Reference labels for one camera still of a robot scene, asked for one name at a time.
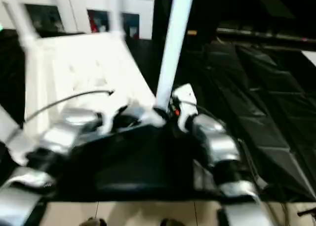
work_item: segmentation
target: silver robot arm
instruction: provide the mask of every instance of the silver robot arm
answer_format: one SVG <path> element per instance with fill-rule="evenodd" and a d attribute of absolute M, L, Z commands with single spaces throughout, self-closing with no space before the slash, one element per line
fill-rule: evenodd
<path fill-rule="evenodd" d="M 246 203 L 223 204 L 230 226 L 272 226 L 261 206 L 251 174 L 242 162 L 237 142 L 214 118 L 198 114 L 196 98 L 189 84 L 176 89 L 173 99 L 179 103 L 179 129 L 191 133 L 204 147 L 209 169 L 217 187 L 226 197 L 249 196 Z"/>

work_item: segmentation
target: white pole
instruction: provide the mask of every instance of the white pole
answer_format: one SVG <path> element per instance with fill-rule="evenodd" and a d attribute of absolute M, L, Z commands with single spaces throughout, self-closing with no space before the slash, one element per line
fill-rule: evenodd
<path fill-rule="evenodd" d="M 156 94 L 156 107 L 167 111 L 192 0 L 173 0 Z"/>
<path fill-rule="evenodd" d="M 9 9 L 11 19 L 19 34 L 20 45 L 24 49 L 31 47 L 38 35 L 32 26 L 24 5 L 20 4 L 18 0 L 5 1 L 7 2 L 7 8 Z"/>

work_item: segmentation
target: black cable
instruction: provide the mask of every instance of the black cable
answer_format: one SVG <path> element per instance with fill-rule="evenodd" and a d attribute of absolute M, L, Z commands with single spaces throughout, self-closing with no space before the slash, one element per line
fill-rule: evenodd
<path fill-rule="evenodd" d="M 30 115 L 28 118 L 26 118 L 23 123 L 26 124 L 28 122 L 30 122 L 31 120 L 33 120 L 36 116 L 38 116 L 40 113 L 42 113 L 43 111 L 58 105 L 59 103 L 68 101 L 70 99 L 79 97 L 79 96 L 83 96 L 83 95 L 88 95 L 88 94 L 94 94 L 94 93 L 107 93 L 108 95 L 112 95 L 114 93 L 114 91 L 109 91 L 109 90 L 94 90 L 94 91 L 85 91 L 85 92 L 81 92 L 81 93 L 77 93 L 71 96 L 68 96 L 66 98 L 63 98 L 61 100 L 55 101 L 51 104 L 48 104 L 47 106 L 42 107 L 41 109 L 37 110 L 36 112 L 34 112 L 32 115 Z M 4 143 L 5 145 L 8 145 L 19 133 L 20 133 L 21 129 L 19 127 L 17 127 L 16 129 L 14 129 L 11 134 L 9 135 L 8 139 L 6 140 L 6 142 Z"/>
<path fill-rule="evenodd" d="M 189 104 L 192 106 L 197 107 L 198 109 L 202 110 L 203 112 L 205 112 L 206 114 L 210 115 L 211 117 L 213 117 L 214 119 L 218 120 L 218 118 L 216 118 L 209 110 L 207 110 L 205 107 L 199 106 L 195 103 L 189 102 L 189 101 L 182 101 L 182 100 L 178 100 L 181 103 L 185 103 L 185 104 Z"/>
<path fill-rule="evenodd" d="M 70 99 L 74 99 L 78 96 L 83 96 L 83 95 L 88 95 L 88 94 L 93 94 L 93 93 L 107 93 L 108 95 L 112 95 L 113 94 L 113 91 L 108 91 L 108 90 L 94 90 L 94 91 L 85 91 L 85 92 L 81 92 L 81 93 L 78 93 L 78 94 L 75 94 L 75 95 L 71 95 L 69 97 L 66 97 L 64 99 L 61 99 L 59 101 L 56 101 L 56 102 L 53 102 L 51 104 L 48 104 L 47 106 L 45 107 L 42 107 L 41 109 L 37 110 L 36 112 L 34 112 L 32 115 L 30 115 L 27 119 L 24 120 L 24 124 L 25 123 L 28 123 L 29 121 L 31 121 L 32 119 L 34 119 L 36 116 L 38 116 L 41 112 L 53 107 L 53 106 L 56 106 L 58 105 L 59 103 L 62 103 L 62 102 L 65 102 L 65 101 L 68 101 Z"/>

